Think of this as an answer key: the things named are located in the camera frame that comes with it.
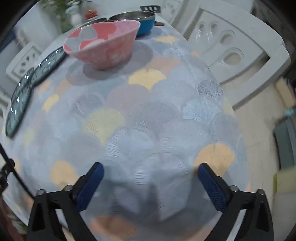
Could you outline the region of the white flower vase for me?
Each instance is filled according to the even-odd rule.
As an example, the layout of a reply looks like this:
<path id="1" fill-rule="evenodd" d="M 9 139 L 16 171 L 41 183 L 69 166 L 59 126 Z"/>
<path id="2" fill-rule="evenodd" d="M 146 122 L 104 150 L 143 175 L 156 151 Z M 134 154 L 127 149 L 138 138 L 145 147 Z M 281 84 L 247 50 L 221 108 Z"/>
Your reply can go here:
<path id="1" fill-rule="evenodd" d="M 81 25 L 83 22 L 82 17 L 78 11 L 72 11 L 70 13 L 70 21 L 73 26 Z"/>

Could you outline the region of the white dining chair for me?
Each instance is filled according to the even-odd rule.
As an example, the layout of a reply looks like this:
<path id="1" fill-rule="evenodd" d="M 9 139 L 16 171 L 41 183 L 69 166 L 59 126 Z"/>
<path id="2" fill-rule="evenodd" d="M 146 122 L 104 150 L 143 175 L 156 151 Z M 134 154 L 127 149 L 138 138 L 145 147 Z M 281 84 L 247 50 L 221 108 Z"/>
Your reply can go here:
<path id="1" fill-rule="evenodd" d="M 282 37 L 252 14 L 224 1 L 201 1 L 183 36 L 220 84 L 268 60 L 243 84 L 227 93 L 234 109 L 276 81 L 290 65 Z"/>
<path id="2" fill-rule="evenodd" d="M 34 42 L 29 42 L 21 51 L 13 58 L 6 68 L 6 76 L 19 83 L 20 79 L 33 67 L 41 55 L 41 48 Z"/>

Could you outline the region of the wooden base phone stand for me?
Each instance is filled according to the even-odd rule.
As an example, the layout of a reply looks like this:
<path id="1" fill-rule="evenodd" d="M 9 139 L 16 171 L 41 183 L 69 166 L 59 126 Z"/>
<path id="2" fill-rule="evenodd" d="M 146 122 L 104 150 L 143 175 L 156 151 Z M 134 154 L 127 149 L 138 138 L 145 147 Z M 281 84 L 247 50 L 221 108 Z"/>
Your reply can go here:
<path id="1" fill-rule="evenodd" d="M 142 11 L 149 11 L 152 13 L 161 13 L 161 6 L 158 5 L 150 5 L 150 6 L 140 6 L 140 9 Z M 155 26 L 164 26 L 165 24 L 163 22 L 155 21 L 154 22 Z"/>

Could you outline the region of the red teapot ornament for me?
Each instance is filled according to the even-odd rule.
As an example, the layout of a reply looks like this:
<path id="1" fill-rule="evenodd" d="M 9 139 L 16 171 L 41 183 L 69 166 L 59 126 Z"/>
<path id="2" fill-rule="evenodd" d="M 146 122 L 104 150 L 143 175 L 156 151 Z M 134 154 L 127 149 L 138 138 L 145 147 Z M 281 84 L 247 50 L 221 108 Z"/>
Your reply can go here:
<path id="1" fill-rule="evenodd" d="M 96 16 L 98 16 L 97 11 L 92 10 L 92 9 L 86 11 L 84 14 L 85 20 L 89 20 L 89 19 L 96 17 Z"/>

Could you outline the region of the blue patterned plate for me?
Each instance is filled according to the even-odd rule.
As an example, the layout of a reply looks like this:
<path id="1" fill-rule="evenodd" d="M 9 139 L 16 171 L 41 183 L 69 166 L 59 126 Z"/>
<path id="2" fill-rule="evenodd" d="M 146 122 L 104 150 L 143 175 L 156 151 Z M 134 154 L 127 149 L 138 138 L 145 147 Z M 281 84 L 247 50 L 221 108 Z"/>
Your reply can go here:
<path id="1" fill-rule="evenodd" d="M 13 138 L 20 127 L 25 112 L 28 108 L 31 94 L 32 89 L 29 85 L 26 85 L 15 95 L 6 117 L 5 134 L 8 138 Z"/>
<path id="2" fill-rule="evenodd" d="M 68 55 L 62 46 L 51 52 L 35 68 L 32 76 L 30 77 L 30 86 L 36 87 L 41 84 L 67 56 Z"/>
<path id="3" fill-rule="evenodd" d="M 30 83 L 31 77 L 34 74 L 34 67 L 30 68 L 26 74 L 20 79 L 18 85 L 16 86 L 13 95 L 11 97 L 11 102 L 13 102 L 18 95 L 20 94 L 21 90 Z"/>

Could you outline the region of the pink floral bowl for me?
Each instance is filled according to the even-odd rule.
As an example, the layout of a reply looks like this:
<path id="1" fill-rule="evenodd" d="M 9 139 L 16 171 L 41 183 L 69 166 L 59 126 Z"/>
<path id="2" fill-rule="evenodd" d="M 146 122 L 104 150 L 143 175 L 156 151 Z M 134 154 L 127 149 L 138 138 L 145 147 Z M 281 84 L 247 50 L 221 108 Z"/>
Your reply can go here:
<path id="1" fill-rule="evenodd" d="M 98 70 L 109 69 L 130 57 L 139 28 L 136 20 L 90 24 L 70 33 L 63 49 Z"/>

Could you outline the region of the red steel bowl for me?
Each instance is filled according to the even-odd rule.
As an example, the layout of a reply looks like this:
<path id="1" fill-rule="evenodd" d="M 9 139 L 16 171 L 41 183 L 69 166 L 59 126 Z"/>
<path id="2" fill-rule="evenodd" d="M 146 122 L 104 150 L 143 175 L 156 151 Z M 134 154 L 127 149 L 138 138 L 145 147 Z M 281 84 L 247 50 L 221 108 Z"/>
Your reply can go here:
<path id="1" fill-rule="evenodd" d="M 77 28 L 81 28 L 81 27 L 88 26 L 88 25 L 95 24 L 95 23 L 103 23 L 106 21 L 107 21 L 107 18 L 96 18 L 96 19 L 88 20 L 85 23 L 82 23 Z"/>

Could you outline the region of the glass vase with flowers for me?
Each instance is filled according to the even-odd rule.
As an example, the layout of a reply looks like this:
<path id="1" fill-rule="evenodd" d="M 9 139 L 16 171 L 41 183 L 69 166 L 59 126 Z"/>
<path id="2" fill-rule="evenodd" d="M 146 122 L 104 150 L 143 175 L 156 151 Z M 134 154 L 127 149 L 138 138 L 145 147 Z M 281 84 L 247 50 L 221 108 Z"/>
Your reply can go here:
<path id="1" fill-rule="evenodd" d="M 72 29 L 70 17 L 66 14 L 67 1 L 62 0 L 43 0 L 42 9 L 54 20 L 62 33 Z"/>

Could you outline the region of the scallop patterned tablecloth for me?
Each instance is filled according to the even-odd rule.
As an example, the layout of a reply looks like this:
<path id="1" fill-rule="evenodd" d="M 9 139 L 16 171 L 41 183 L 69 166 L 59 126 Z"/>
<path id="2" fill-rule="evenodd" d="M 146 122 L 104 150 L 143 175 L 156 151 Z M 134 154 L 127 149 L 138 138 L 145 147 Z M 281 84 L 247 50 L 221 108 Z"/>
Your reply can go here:
<path id="1" fill-rule="evenodd" d="M 67 57 L 34 90 L 14 138 L 1 131 L 1 143 L 33 193 L 61 190 L 103 164 L 81 214 L 97 240 L 203 240 L 220 216 L 195 175 L 203 162 L 250 189 L 232 106 L 169 25 L 137 39 L 116 68 Z"/>

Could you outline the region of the blue steel bowl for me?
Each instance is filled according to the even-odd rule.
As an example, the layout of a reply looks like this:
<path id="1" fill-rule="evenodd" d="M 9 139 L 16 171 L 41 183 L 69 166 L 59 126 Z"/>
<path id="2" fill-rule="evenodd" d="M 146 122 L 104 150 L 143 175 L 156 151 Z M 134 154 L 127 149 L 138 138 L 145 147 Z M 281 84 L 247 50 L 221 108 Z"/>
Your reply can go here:
<path id="1" fill-rule="evenodd" d="M 137 37 L 146 35 L 154 26 L 156 14 L 150 11 L 127 11 L 121 14 L 111 16 L 110 22 L 122 20 L 135 20 L 140 22 L 140 28 L 137 32 Z"/>

